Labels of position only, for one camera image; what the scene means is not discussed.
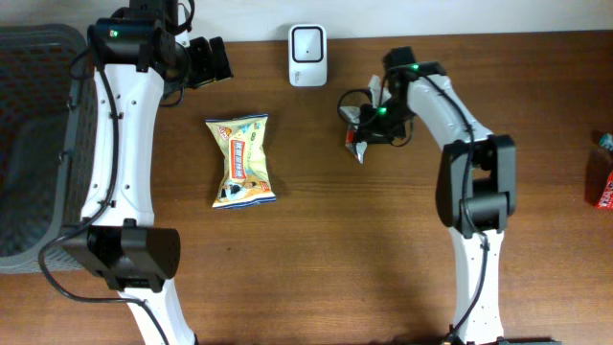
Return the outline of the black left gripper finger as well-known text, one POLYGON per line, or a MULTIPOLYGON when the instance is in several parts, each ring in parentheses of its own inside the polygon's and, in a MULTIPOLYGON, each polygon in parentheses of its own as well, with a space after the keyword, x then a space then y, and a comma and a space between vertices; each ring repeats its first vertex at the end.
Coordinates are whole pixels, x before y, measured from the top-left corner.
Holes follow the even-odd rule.
POLYGON ((204 37, 190 41, 190 88, 198 88, 215 78, 209 42, 204 37))
POLYGON ((216 80, 223 81, 226 79, 231 79, 234 74, 228 59, 223 39, 220 36, 213 37, 210 39, 209 43, 212 52, 213 69, 216 80))

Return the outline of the silver foil packet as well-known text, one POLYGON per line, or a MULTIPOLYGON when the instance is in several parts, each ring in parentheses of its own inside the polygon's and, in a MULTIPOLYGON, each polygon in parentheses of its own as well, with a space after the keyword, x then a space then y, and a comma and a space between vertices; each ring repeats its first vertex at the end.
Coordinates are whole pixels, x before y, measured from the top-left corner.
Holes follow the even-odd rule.
POLYGON ((382 78, 372 75, 366 88, 351 89, 337 102, 337 115, 347 125, 345 146, 360 164, 364 163, 365 151, 371 137, 371 134, 367 133, 367 128, 373 125, 381 114, 380 107, 385 95, 381 82, 382 78), (360 106, 343 105, 344 99, 354 93, 366 96, 368 102, 360 106))

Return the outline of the yellow chip bag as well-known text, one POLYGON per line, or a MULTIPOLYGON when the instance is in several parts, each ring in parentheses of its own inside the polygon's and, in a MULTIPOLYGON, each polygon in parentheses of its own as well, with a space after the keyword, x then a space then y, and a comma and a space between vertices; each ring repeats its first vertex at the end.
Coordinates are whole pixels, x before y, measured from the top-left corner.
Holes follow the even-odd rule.
POLYGON ((268 115, 261 113, 206 121, 224 158, 214 209, 241 209, 276 200, 263 149, 267 120, 268 115))

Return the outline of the blue mouthwash bottle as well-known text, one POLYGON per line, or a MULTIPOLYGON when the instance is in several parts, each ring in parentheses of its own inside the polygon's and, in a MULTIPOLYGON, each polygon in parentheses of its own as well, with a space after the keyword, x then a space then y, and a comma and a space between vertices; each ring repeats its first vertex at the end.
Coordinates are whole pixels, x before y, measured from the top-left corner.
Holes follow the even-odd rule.
POLYGON ((599 141, 599 146, 608 151, 613 151, 613 135, 611 133, 604 134, 599 141))

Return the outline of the red snack bag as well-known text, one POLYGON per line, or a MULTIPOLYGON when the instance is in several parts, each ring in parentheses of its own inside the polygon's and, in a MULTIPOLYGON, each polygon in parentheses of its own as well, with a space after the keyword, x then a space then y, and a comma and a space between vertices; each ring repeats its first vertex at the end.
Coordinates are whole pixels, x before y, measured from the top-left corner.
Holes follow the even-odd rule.
POLYGON ((610 172, 603 187, 602 194, 596 203, 598 209, 613 209, 613 172, 610 172))

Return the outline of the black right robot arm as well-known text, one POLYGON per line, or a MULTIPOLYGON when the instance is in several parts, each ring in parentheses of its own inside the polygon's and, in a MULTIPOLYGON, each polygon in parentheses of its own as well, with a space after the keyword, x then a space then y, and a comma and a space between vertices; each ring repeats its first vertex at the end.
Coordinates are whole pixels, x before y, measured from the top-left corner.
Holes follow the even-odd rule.
POLYGON ((337 106, 347 124, 347 149, 358 161, 366 147, 402 147, 421 119, 441 150, 435 201, 453 242, 456 309, 444 344, 509 344, 499 311, 499 262, 516 208, 516 146, 481 125, 455 93, 437 61, 419 61, 409 47, 382 60, 361 94, 369 102, 337 106))

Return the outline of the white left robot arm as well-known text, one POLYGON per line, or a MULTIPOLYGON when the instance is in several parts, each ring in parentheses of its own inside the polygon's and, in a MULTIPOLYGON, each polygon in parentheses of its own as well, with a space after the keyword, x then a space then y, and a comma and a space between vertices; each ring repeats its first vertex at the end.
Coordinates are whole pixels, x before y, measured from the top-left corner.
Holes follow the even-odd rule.
POLYGON ((174 93, 232 77, 220 37, 191 37, 192 1, 132 1, 87 31, 97 92, 93 170, 61 247, 127 305, 147 344, 194 344, 175 286, 178 232, 154 224, 156 115, 174 93))

